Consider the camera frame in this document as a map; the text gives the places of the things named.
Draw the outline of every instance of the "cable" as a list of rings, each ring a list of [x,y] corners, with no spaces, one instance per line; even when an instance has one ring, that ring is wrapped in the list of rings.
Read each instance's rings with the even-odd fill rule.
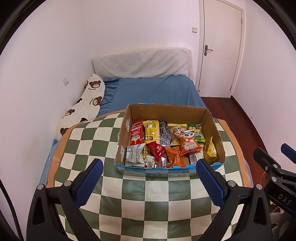
[[[259,181],[260,185],[261,185],[261,178],[263,177],[263,175],[264,175],[265,173],[266,173],[266,172],[264,172],[264,173],[261,175],[261,177],[260,177],[260,181]]]
[[[275,209],[275,210],[273,210],[273,212],[272,213],[274,213],[277,209],[279,208],[279,206]]]
[[[10,208],[10,211],[11,211],[11,214],[12,214],[12,217],[13,217],[13,220],[15,222],[15,227],[17,229],[17,234],[19,236],[19,239],[21,241],[24,241],[24,238],[22,236],[22,231],[20,229],[20,224],[19,224],[19,222],[17,220],[17,214],[15,212],[15,208],[13,207],[13,204],[11,202],[11,199],[10,199],[10,197],[9,197],[9,195],[8,195],[8,193],[7,193],[7,191],[6,191],[5,187],[4,187],[1,179],[0,179],[0,188],[1,188],[1,191],[3,192],[3,194],[4,194],[4,197],[6,198],[6,201],[7,201],[8,205],[9,205],[9,208]]]

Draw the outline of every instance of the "snack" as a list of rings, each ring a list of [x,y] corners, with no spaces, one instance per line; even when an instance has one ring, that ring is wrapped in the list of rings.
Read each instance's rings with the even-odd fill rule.
[[[160,135],[159,135],[159,122],[158,120],[146,120],[143,121],[143,126],[145,127],[145,140],[144,142],[150,143],[156,141],[157,144],[160,144]],[[150,155],[149,149],[147,146],[144,147],[144,158]]]
[[[162,167],[162,168],[168,167],[168,156],[165,151],[162,154],[160,161],[157,162],[157,167]]]
[[[165,152],[165,148],[162,145],[157,144],[156,141],[148,143],[147,147],[149,147],[155,159],[160,161],[161,156]]]
[[[170,130],[170,138],[171,138],[170,145],[171,146],[178,146],[180,143],[179,143],[179,139],[175,135],[175,133],[187,130],[187,124],[172,124],[172,123],[169,123],[168,128]]]
[[[207,143],[205,143],[205,148],[204,148],[204,156],[206,161],[209,164],[212,164],[218,157],[217,157],[217,152],[216,148],[214,146],[214,143],[212,142],[213,137],[211,137]]]
[[[186,167],[184,156],[180,156],[180,147],[165,147],[165,151],[168,155],[168,168],[172,168],[173,166]]]
[[[196,152],[202,150],[202,147],[197,144],[193,137],[194,137],[194,131],[183,131],[183,132],[177,132],[175,135],[179,138],[180,141],[180,156],[185,155],[189,152]]]
[[[143,118],[131,124],[131,145],[142,144],[143,140]]]
[[[146,156],[144,159],[145,167],[152,168],[156,167],[155,158],[153,156]]]
[[[203,150],[189,153],[189,162],[191,165],[196,165],[196,162],[199,159],[203,159],[203,158],[204,158]]]
[[[203,158],[205,158],[205,157],[204,157],[204,154],[203,154],[203,150],[201,150],[201,151],[197,151],[197,152],[195,153],[195,156],[196,156],[196,161],[198,161],[199,159],[203,159]]]
[[[159,121],[160,144],[170,146],[170,131],[166,121]]]
[[[145,145],[145,143],[142,143],[126,147],[126,166],[145,166],[142,156],[142,151]]]
[[[205,138],[202,135],[202,124],[197,124],[197,125],[192,125],[192,124],[187,124],[187,129],[188,130],[194,130],[195,134],[193,139],[197,143],[204,143]]]

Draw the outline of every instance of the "bear print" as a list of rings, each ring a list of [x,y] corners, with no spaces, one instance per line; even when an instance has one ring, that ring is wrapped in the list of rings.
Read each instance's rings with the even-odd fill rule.
[[[67,111],[67,113],[65,114],[65,116],[66,116],[66,115],[71,115],[71,114],[74,113],[74,112],[75,112],[75,110],[70,109],[70,110]]]
[[[86,119],[86,118],[83,117],[83,118],[81,118],[81,121],[79,121],[79,123],[80,123],[80,122],[83,122],[83,121],[87,121],[87,120],[88,120],[88,119]]]
[[[94,98],[94,100],[93,100],[93,105],[94,105],[94,106],[96,106],[96,105],[101,105],[101,102],[102,102],[102,96],[96,97],[96,98]]]
[[[82,98],[80,98],[80,99],[76,102],[76,104],[78,104],[80,101],[82,101]]]
[[[86,89],[87,85],[89,84],[89,81],[87,80],[84,86],[84,89]]]
[[[101,86],[101,81],[98,80],[98,81],[93,81],[93,82],[89,82],[90,86],[94,89],[98,88]]]
[[[67,130],[68,130],[68,128],[61,128],[60,129],[60,133],[62,134],[62,136],[66,133]]]

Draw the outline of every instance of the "screw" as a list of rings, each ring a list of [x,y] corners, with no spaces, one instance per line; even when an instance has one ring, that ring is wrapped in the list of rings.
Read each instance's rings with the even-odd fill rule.
[[[43,189],[43,187],[44,187],[44,185],[43,185],[43,184],[39,184],[39,185],[37,186],[37,189],[38,189],[38,190],[42,190],[42,189]]]
[[[236,185],[235,181],[228,181],[228,185],[234,187]]]
[[[256,188],[259,189],[259,190],[261,190],[262,189],[262,186],[260,184],[257,184],[256,185]]]
[[[72,184],[71,181],[65,181],[65,182],[64,182],[64,186],[65,186],[65,187],[71,186],[71,184]]]

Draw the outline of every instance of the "yellow snack package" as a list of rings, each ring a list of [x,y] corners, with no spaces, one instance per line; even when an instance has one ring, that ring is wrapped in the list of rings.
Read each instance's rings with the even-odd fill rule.
[[[212,142],[213,137],[211,137],[206,143],[204,148],[204,157],[209,164],[213,164],[218,158],[216,148]]]
[[[159,122],[158,120],[145,120],[143,121],[143,126],[145,127],[145,138],[144,143],[150,143],[156,141],[157,144],[160,144],[160,132],[159,132]],[[149,148],[145,145],[144,147],[144,158],[147,156],[153,156],[149,152]]]
[[[168,128],[170,130],[171,146],[179,146],[179,138],[175,135],[176,132],[187,130],[187,124],[173,124],[169,123]]]

